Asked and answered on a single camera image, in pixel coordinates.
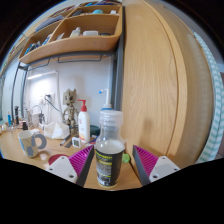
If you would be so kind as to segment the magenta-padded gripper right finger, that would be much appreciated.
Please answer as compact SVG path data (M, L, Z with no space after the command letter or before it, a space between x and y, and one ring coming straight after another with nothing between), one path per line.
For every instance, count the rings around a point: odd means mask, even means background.
M149 151L134 145L132 150L140 182L143 186L180 170L168 157L157 157Z

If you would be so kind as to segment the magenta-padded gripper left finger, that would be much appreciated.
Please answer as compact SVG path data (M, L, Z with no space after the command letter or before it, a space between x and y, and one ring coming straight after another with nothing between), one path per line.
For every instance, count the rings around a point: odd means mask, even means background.
M58 157L47 171L79 186L84 186L94 156L94 147L88 146L70 157Z

